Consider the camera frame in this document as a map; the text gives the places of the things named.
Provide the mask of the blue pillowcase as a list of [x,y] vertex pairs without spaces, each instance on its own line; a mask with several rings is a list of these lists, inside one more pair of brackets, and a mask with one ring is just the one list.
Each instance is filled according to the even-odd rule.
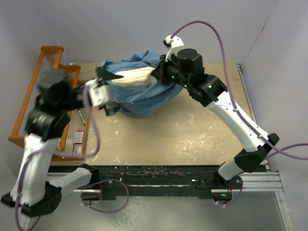
[[[119,62],[105,59],[100,63],[100,67],[113,74],[143,67],[155,69],[158,67],[159,59],[160,54],[157,51],[145,50]],[[104,84],[111,87],[113,102],[123,105],[118,112],[135,118],[148,117],[154,114],[183,89],[183,87],[174,83],[161,85],[158,81],[147,87],[120,86],[106,80]]]

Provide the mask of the white pillow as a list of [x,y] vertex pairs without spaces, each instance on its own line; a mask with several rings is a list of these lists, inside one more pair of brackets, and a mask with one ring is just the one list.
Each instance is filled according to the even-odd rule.
[[152,76],[153,71],[152,67],[119,71],[116,75],[123,77],[112,80],[112,83],[120,86],[147,87],[156,82],[155,77]]

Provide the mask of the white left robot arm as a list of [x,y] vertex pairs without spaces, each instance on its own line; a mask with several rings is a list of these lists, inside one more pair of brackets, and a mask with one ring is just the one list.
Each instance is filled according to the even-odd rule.
[[47,180],[53,155],[72,157],[73,153],[58,150],[58,142],[69,124],[68,113],[77,109],[90,112],[93,107],[103,109],[113,100],[107,80],[118,75],[96,68],[96,77],[73,88],[66,71],[57,68],[43,73],[37,83],[39,94],[35,107],[26,121],[25,147],[18,179],[12,191],[1,202],[13,207],[16,213],[28,217],[51,214],[61,199],[74,190],[99,184],[98,169],[83,164],[75,171],[57,179]]

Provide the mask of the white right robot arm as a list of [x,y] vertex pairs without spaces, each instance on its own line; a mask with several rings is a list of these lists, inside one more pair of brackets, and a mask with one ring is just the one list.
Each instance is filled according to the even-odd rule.
[[243,172],[252,173],[279,141],[275,133],[261,129],[237,104],[231,103],[227,86],[215,75],[205,73],[203,59],[194,49],[183,49],[177,55],[159,58],[152,72],[159,84],[177,84],[203,107],[217,115],[240,141],[243,149],[224,162],[214,174],[214,183],[226,188],[231,179]]

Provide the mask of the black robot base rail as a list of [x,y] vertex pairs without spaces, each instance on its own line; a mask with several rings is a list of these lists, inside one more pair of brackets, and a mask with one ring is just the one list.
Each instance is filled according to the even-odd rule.
[[232,192],[243,186],[239,176],[230,181],[218,179],[217,166],[96,166],[99,175],[89,185],[81,186],[84,193],[101,193],[103,200],[117,196],[197,197],[232,199]]

